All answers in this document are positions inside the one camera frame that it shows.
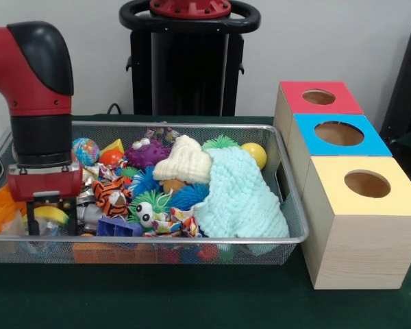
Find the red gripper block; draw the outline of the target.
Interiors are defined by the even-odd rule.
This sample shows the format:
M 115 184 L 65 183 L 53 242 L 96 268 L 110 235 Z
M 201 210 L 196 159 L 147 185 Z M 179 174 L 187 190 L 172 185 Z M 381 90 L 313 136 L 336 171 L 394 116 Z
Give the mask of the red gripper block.
M 19 168 L 8 166 L 7 182 L 10 194 L 16 202 L 27 202 L 27 227 L 29 235 L 40 234 L 35 220 L 36 198 L 56 196 L 69 199 L 68 235 L 77 235 L 77 202 L 82 186 L 82 166 L 77 161 L 70 165 L 50 168 Z

